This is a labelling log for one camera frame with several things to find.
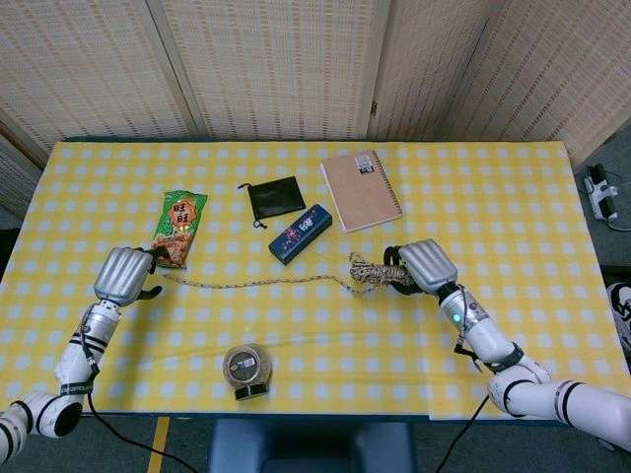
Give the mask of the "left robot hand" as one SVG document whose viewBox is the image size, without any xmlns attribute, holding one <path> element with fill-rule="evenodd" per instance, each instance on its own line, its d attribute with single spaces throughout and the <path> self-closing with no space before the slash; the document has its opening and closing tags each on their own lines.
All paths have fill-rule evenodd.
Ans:
<svg viewBox="0 0 631 473">
<path fill-rule="evenodd" d="M 151 250 L 115 247 L 94 284 L 96 297 L 118 306 L 151 300 L 163 290 L 162 286 L 143 289 L 147 277 L 153 275 L 155 269 L 155 257 Z"/>
</svg>

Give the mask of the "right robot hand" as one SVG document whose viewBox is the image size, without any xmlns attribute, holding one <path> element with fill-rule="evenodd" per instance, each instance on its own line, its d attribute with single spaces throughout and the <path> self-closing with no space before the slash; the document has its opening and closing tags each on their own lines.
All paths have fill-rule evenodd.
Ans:
<svg viewBox="0 0 631 473">
<path fill-rule="evenodd" d="M 403 295 L 424 293 L 442 301 L 458 290 L 457 269 L 433 239 L 388 246 L 384 252 L 384 265 L 404 269 L 412 279 L 411 283 L 390 283 Z"/>
</svg>

